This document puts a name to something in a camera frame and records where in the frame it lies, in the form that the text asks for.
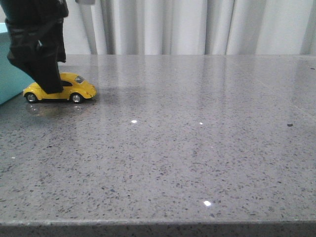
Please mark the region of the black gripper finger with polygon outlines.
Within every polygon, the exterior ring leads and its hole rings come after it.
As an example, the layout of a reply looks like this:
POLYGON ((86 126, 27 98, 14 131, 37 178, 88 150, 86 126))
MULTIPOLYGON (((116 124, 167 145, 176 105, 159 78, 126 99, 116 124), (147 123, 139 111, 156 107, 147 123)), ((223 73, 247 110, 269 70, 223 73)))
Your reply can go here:
POLYGON ((9 62, 29 75, 47 93, 63 91, 58 69, 62 23, 20 25, 7 21, 10 37, 9 62))
POLYGON ((66 62, 66 53, 63 38, 63 18, 58 19, 56 23, 56 44, 57 44, 57 61, 66 62))

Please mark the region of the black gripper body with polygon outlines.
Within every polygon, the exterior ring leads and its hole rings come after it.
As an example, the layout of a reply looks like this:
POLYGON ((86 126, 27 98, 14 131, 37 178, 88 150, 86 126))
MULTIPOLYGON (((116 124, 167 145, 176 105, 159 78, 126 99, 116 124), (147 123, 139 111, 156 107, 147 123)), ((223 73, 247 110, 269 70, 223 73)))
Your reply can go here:
POLYGON ((64 0, 2 0, 1 7, 6 21, 13 24, 45 23, 69 14, 64 0))

